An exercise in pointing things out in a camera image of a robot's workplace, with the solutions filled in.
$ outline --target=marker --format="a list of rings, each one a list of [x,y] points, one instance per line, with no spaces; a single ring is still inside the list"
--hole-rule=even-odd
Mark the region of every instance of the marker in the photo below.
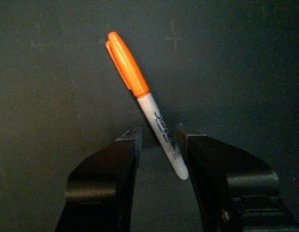
[[[122,76],[125,86],[136,96],[150,127],[155,131],[160,144],[163,145],[165,155],[172,163],[175,173],[181,179],[187,179],[188,169],[180,151],[173,146],[171,133],[167,128],[157,104],[153,100],[153,96],[149,92],[149,87],[144,76],[136,65],[134,57],[128,50],[124,40],[116,32],[110,32],[108,34],[108,39],[106,49],[109,51],[110,58],[114,62],[118,73]]]

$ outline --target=marker logo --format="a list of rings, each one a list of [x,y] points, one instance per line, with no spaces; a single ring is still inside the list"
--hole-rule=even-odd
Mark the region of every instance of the marker logo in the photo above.
[[[167,128],[167,124],[165,124],[165,121],[163,119],[163,115],[161,114],[159,115],[157,112],[153,112],[153,114],[155,114],[155,117],[156,117],[155,118],[156,125],[157,125],[157,127],[160,129],[160,132],[163,133],[164,141],[165,142],[172,142],[171,132],[169,132],[169,130]]]

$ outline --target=white marker barrel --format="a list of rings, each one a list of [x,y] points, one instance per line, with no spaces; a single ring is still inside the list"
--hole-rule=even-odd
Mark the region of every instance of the white marker barrel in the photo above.
[[[141,106],[142,112],[145,113],[160,144],[163,145],[163,150],[172,163],[175,173],[181,179],[187,179],[188,169],[179,150],[175,150],[171,133],[152,94],[149,93],[144,97],[137,98],[137,102]]]

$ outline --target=dark gray wall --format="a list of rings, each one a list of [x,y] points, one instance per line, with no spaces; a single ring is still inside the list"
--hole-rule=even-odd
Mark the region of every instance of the dark gray wall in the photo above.
[[[299,219],[299,1],[276,2],[0,1],[0,231],[53,231],[78,162],[134,126],[156,142],[112,30],[171,129],[263,158]]]

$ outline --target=marker cap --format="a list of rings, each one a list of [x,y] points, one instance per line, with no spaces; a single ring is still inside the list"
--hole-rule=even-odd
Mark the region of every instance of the marker cap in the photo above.
[[[140,98],[149,93],[149,87],[142,73],[137,67],[133,55],[116,32],[108,34],[106,49],[114,62],[120,75],[122,76],[126,88]]]

